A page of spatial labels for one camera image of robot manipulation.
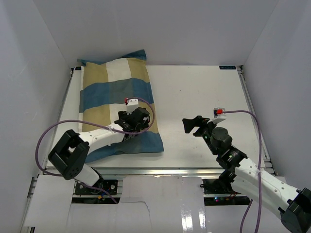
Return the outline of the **blue beige white checked pillowcase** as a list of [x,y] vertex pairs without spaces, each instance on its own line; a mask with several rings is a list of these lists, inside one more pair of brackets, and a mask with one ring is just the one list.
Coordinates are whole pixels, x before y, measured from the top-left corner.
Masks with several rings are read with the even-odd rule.
[[[139,106],[149,113],[156,110],[145,50],[126,54],[110,62],[82,60],[79,119],[108,126],[124,111],[125,99],[138,97],[145,100]],[[157,123],[145,133],[125,142],[112,144],[91,152],[86,162],[95,162],[108,156],[135,153],[163,152],[163,142]]]

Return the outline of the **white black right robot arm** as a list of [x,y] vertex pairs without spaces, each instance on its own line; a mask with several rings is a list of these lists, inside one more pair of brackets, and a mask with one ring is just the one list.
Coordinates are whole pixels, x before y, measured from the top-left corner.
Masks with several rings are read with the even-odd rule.
[[299,190],[258,166],[244,152],[232,145],[227,129],[217,124],[224,118],[196,116],[182,120],[185,133],[201,137],[216,161],[224,169],[219,176],[219,187],[224,193],[233,191],[256,201],[280,219],[291,233],[306,233],[311,228],[311,191]]

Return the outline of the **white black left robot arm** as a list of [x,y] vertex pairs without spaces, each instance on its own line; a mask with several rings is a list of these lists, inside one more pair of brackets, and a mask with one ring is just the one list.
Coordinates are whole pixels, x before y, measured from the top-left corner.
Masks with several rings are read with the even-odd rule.
[[75,179],[93,194],[103,189],[104,179],[86,164],[87,156],[100,148],[131,139],[149,127],[150,113],[137,107],[133,112],[118,112],[119,119],[106,129],[77,133],[67,130],[48,155],[48,160],[65,180]]

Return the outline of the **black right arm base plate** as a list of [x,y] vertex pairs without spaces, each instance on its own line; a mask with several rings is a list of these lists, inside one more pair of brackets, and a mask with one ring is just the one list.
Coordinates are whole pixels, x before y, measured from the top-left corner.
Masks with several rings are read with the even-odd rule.
[[235,196],[245,197],[244,194],[238,193],[233,190],[231,182],[218,179],[203,179],[202,183],[199,185],[203,190],[204,194],[224,194],[229,198]]

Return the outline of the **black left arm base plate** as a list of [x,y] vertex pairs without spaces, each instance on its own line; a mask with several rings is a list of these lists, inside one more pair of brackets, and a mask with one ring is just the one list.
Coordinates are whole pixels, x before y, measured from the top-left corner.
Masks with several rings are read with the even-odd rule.
[[102,180],[99,181],[98,183],[95,184],[95,189],[94,188],[88,188],[83,186],[79,181],[76,181],[76,188],[74,193],[76,195],[101,195],[104,194],[105,192],[98,190],[104,190],[110,195],[115,195],[117,194],[117,188],[118,188],[118,180]]

